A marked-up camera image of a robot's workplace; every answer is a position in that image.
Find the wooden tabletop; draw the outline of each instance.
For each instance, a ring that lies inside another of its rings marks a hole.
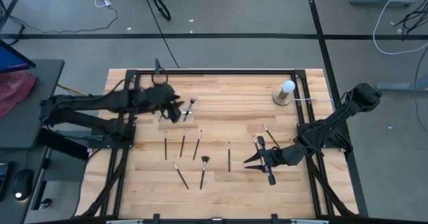
[[[126,70],[110,70],[106,91],[125,77]],[[312,98],[329,99],[322,70],[306,70]],[[151,85],[150,76],[142,77],[142,87]],[[274,143],[262,127],[265,124],[281,147],[293,144],[297,135],[296,103],[278,106],[272,92],[279,89],[288,75],[170,75],[169,84],[187,107],[196,99],[193,117],[185,123],[158,122],[158,116],[138,115],[134,148],[126,168],[120,218],[162,219],[267,219],[272,213],[279,218],[315,217],[305,161],[297,166],[274,169],[277,184],[269,186],[265,174],[244,169],[243,161],[255,154],[253,136],[262,135],[267,148]],[[312,102],[316,119],[332,113],[332,103]],[[305,103],[303,103],[308,121]],[[116,114],[101,111],[103,118]],[[183,156],[180,158],[183,130],[186,130]],[[199,131],[201,142],[192,160]],[[168,159],[164,156],[164,133],[168,136]],[[231,143],[231,172],[228,172],[227,142]],[[345,205],[357,212],[354,193],[343,153],[326,149],[328,181]],[[199,190],[203,163],[207,164],[202,190]],[[104,186],[110,150],[101,150],[86,167],[77,214],[83,213]],[[173,161],[189,185],[187,190],[176,172]],[[323,213],[325,200],[318,185]],[[114,202],[110,199],[110,210]]]

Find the concrete floor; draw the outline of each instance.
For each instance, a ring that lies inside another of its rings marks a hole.
[[[12,0],[5,0],[8,5]],[[315,34],[308,0],[163,0],[173,20],[157,13],[164,33],[304,33]],[[349,0],[315,0],[324,34],[370,35],[381,9],[356,7]],[[423,0],[416,0],[418,6]],[[145,0],[112,0],[118,20],[103,33],[158,33]],[[396,23],[414,10],[387,9],[379,34],[398,34]],[[19,0],[12,15],[42,30],[102,27],[114,12],[94,6],[94,0]],[[16,33],[8,20],[1,33]],[[27,28],[25,33],[39,33]],[[427,34],[427,27],[415,33]],[[168,39],[182,68],[324,68],[316,39]],[[413,49],[425,41],[379,41],[388,51]],[[371,40],[327,40],[338,90],[343,93],[359,82],[413,81],[421,52],[383,55]],[[86,93],[99,94],[109,68],[151,68],[158,58],[165,68],[175,65],[161,39],[26,39],[14,48],[28,58],[60,58],[66,65],[60,82]],[[428,73],[427,59],[419,76]],[[428,126],[428,98],[417,96],[422,121]],[[356,163],[370,217],[428,221],[427,131],[418,123],[412,94],[386,92],[376,110],[348,121]],[[60,154],[56,163],[72,162]],[[70,216],[78,196],[83,164],[63,175],[45,197],[52,207],[29,213],[27,222]],[[58,185],[69,197],[56,193]]]

